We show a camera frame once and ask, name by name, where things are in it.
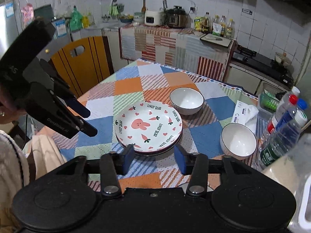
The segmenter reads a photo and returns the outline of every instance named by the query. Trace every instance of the patchwork tablecloth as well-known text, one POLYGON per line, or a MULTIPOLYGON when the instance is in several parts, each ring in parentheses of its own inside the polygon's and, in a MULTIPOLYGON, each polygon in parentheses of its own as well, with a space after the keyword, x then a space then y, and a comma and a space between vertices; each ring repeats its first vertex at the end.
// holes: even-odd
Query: patchwork tablecloth
MULTIPOLYGON (((137 101, 156 100, 170 104, 170 92, 179 87, 198 90, 205 99, 198 113, 182 117, 181 145, 188 152, 200 152, 209 158, 220 158, 223 154, 219 142, 220 133, 231 122, 237 100, 257 105, 258 99, 242 89, 142 59, 122 68, 79 98, 91 111, 86 120, 98 129, 95 137, 79 132, 72 139, 67 139, 46 127, 41 132, 53 137, 60 152, 68 160, 78 155, 97 159, 110 151, 121 152, 122 147, 113 130, 115 116, 137 101)), ((258 132, 261 132, 262 122, 257 125, 258 132)), ((173 150, 170 150, 158 156, 135 156, 127 175, 119 176, 119 179, 124 190, 125 187, 176 187, 187 182, 189 176, 180 173, 173 150)), ((90 186, 98 191, 99 175, 90 175, 90 180, 90 186)), ((212 188, 219 185, 219 176, 209 175, 209 184, 212 188)))
POLYGON ((228 48, 201 41, 205 34, 194 29, 129 25, 120 34, 125 59, 142 57, 220 81, 234 46, 234 41, 228 48))

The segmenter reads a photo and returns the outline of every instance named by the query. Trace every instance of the pink bunny print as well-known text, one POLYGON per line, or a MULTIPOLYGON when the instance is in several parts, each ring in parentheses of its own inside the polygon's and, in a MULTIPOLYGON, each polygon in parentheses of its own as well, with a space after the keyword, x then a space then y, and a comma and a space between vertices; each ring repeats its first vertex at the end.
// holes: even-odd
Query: pink bunny print
POLYGON ((133 129, 141 129, 141 130, 146 130, 147 129, 146 127, 149 127, 149 126, 150 126, 149 123, 145 123, 141 119, 135 119, 131 125, 133 129))

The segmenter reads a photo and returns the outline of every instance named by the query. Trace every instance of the stacked plates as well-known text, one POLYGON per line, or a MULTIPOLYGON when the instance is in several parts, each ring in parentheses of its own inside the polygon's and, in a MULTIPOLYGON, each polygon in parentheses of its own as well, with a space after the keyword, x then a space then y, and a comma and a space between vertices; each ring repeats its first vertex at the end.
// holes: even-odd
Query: stacked plates
POLYGON ((183 125, 179 113, 172 106, 143 101, 123 109, 116 116, 114 129, 123 147, 133 144, 136 154, 153 156, 178 143, 183 125))

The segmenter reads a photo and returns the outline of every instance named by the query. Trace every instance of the water bottle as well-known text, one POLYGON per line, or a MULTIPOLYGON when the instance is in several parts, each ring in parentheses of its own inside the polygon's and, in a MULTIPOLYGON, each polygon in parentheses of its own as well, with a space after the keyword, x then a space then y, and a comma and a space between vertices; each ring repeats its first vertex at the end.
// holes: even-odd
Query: water bottle
POLYGON ((307 103, 303 99, 299 99, 296 106, 290 107, 282 116, 279 123, 275 127, 275 131, 278 131, 285 123, 293 120, 298 110, 305 110, 308 107, 307 103))
POLYGON ((278 109, 282 104, 288 103, 290 95, 299 96, 300 90, 297 87, 293 87, 291 91, 287 92, 283 95, 282 99, 280 100, 279 104, 277 105, 276 109, 278 109))
POLYGON ((275 127, 279 123, 279 120, 282 118, 284 113, 290 108, 297 104, 298 98, 297 96, 291 94, 288 97, 288 102, 283 103, 276 112, 272 115, 270 120, 268 121, 267 128, 264 130, 262 137, 260 138, 261 142, 263 143, 267 138, 270 136, 270 134, 274 131, 275 127))
POLYGON ((293 120, 283 125, 261 145, 253 167, 262 171, 292 149, 299 139, 301 128, 306 123, 307 116, 298 110, 293 120))

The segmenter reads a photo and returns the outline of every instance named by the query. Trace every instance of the cutting board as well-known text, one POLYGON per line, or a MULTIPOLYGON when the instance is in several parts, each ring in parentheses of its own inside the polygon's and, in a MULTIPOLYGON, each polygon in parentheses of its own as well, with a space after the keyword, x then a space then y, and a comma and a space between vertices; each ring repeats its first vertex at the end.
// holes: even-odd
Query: cutting board
POLYGON ((213 43, 213 44, 217 44, 217 45, 220 45, 220 46, 224 46, 224 47, 228 47, 230 42, 231 42, 231 39, 227 39, 225 37, 216 36, 216 35, 213 35, 211 33, 206 34, 205 36, 201 37, 200 40, 204 40, 204 41, 207 41, 207 42, 210 42, 210 43, 213 43), (208 37, 221 38, 222 40, 209 40, 209 39, 207 39, 208 37))

